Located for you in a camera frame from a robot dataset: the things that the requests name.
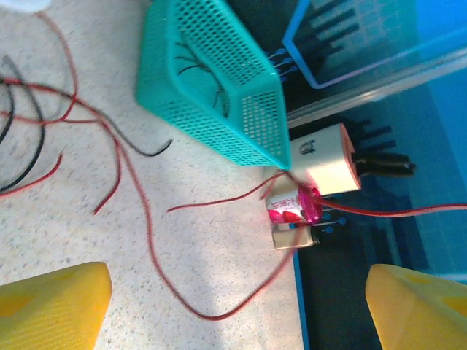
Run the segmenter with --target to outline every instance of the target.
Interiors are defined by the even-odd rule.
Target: white floor
[[[142,148],[174,139],[157,158],[131,152],[152,204],[162,265],[201,311],[219,314],[232,308],[282,256],[272,245],[258,195],[205,209],[165,210],[244,193],[260,182],[260,169],[229,163],[136,104],[144,18],[140,0],[55,0],[47,13],[69,40],[82,98],[112,115]],[[58,40],[40,20],[0,10],[0,38],[1,56],[9,55],[27,80],[71,90]],[[8,73],[4,66],[1,72]],[[23,92],[15,93],[18,112],[34,116],[21,103],[27,101]],[[7,109],[4,88],[0,94],[0,108]],[[57,98],[39,100],[49,117],[66,108]],[[73,118],[87,116],[79,108],[72,112]],[[0,184],[27,164],[38,134],[35,127],[13,123],[0,146]],[[92,215],[115,178],[112,145],[96,126],[50,126],[28,180],[50,169],[62,150],[63,163],[53,178],[0,201],[0,284],[104,261],[113,295],[97,349],[302,349],[292,264],[240,314],[215,323],[197,319],[151,265],[144,213],[126,170],[117,195]]]

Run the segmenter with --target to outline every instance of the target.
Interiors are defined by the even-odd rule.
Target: plastic basket
[[[154,1],[136,98],[241,166],[290,167],[279,76],[222,0]]]

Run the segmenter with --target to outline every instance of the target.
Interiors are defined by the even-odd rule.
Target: pink label
[[[306,222],[297,190],[271,197],[266,201],[266,208],[274,224]]]

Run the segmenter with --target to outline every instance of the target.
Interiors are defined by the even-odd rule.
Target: small bottle
[[[275,195],[266,200],[269,218],[274,224],[317,224],[323,214],[323,207],[316,204],[313,197],[320,198],[319,191],[306,184],[296,190]]]

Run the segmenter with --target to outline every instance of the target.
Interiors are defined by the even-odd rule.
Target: yellow object
[[[93,349],[111,294],[103,262],[0,286],[0,349]]]
[[[467,286],[373,265],[366,300],[384,350],[467,349]]]

